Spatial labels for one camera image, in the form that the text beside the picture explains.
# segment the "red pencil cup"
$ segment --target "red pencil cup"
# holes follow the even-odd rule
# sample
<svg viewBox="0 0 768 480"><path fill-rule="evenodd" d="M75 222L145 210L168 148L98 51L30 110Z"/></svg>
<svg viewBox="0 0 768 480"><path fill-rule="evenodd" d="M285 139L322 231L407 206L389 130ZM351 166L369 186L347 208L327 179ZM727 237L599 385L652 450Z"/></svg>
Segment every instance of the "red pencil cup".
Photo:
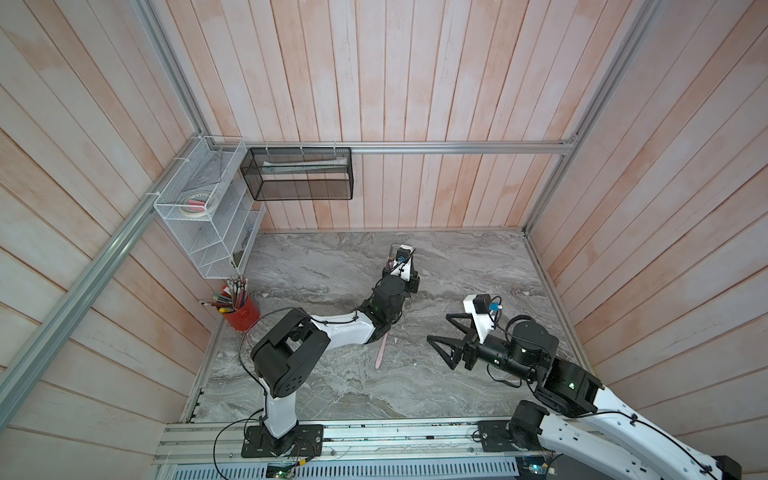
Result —
<svg viewBox="0 0 768 480"><path fill-rule="evenodd" d="M261 318L259 306L256 305L250 295L247 295L243 308L232 313L222 313L222 315L238 332L245 332Z"/></svg>

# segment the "white wire shelf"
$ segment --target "white wire shelf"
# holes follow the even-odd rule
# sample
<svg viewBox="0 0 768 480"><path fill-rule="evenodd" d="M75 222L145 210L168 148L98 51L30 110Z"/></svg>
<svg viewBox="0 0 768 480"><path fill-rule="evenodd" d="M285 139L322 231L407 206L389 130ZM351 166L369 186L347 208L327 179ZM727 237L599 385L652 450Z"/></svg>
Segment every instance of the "white wire shelf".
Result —
<svg viewBox="0 0 768 480"><path fill-rule="evenodd" d="M242 275L266 211L252 210L238 171L242 139L202 137L155 201L155 208L204 278Z"/></svg>

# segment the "gray marble surface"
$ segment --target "gray marble surface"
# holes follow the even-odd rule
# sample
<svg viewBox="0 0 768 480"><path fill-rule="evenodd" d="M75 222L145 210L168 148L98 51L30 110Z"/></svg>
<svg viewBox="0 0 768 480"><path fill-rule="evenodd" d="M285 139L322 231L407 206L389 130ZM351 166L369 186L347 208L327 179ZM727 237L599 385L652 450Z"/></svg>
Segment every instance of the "gray marble surface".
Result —
<svg viewBox="0 0 768 480"><path fill-rule="evenodd" d="M267 234L256 240L247 276L262 313L286 306L348 313L370 294L391 243L416 248L422 280L389 331L381 368L374 366L380 342L327 351L296 391L299 420L511 415L519 400L531 398L525 386L494 382L480 362L452 371L426 342L428 334L462 336L445 314L463 312L470 293L502 296L504 319L533 316L561 340L558 354L573 359L518 231ZM248 368L251 347L282 315L251 329L243 344ZM195 422L230 422L262 406L261 389L237 362L241 338L226 326Z"/></svg>

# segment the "black mesh basket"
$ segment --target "black mesh basket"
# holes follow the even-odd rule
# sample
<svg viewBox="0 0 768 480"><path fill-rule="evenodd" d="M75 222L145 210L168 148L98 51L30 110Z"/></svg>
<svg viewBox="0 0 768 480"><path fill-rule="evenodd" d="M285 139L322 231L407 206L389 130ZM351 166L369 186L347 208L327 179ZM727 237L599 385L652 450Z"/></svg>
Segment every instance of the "black mesh basket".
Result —
<svg viewBox="0 0 768 480"><path fill-rule="evenodd" d="M352 200L349 148L251 148L240 166L254 200Z"/></svg>

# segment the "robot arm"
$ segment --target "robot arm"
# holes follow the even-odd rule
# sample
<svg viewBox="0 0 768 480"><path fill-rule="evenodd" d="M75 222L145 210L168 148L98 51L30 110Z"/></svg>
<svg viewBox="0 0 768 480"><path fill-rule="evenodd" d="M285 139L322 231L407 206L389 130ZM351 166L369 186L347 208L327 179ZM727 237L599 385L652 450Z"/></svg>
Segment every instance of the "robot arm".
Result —
<svg viewBox="0 0 768 480"><path fill-rule="evenodd" d="M445 318L464 333L463 339L427 336L427 342L451 369L465 361L472 369L478 359L535 384L534 397L547 409L569 419L579 419L613 440L576 429L572 422L550 415L546 408L522 401L506 425L518 447L544 447L563 452L613 478L665 478L666 480L731 480L741 478L741 467L729 457L711 457L674 439L622 402L595 376L557 357L558 339L530 316L512 318L505 338L489 336L495 328L483 313L490 310L490 296L465 301L465 314ZM472 319L465 326L457 318ZM485 325L478 325L478 319ZM510 333L509 326L515 327ZM446 352L441 346L450 348Z"/></svg>
<svg viewBox="0 0 768 480"><path fill-rule="evenodd" d="M298 427L296 390L326 350L375 342L400 320L405 299L419 289L413 251L409 245L393 245L372 295L351 313L317 316L291 309L251 350L266 393L264 450L282 455L293 447Z"/></svg>

